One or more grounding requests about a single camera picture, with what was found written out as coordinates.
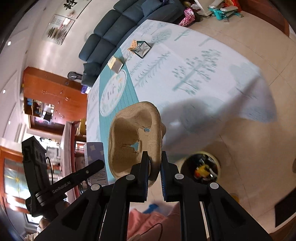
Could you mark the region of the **person's left hand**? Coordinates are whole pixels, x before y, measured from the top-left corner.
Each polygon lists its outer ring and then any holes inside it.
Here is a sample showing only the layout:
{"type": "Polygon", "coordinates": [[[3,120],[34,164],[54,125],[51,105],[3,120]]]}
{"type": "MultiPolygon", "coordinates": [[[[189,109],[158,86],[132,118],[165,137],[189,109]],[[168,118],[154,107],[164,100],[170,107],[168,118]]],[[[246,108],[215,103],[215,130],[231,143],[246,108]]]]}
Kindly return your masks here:
{"type": "MultiPolygon", "coordinates": [[[[67,207],[70,206],[70,203],[67,202],[67,201],[64,201],[64,204],[63,204],[63,210],[66,209],[67,207]]],[[[37,227],[37,234],[39,234],[41,231],[43,231],[51,222],[46,219],[46,218],[42,218],[39,222],[39,225],[37,227]]]]}

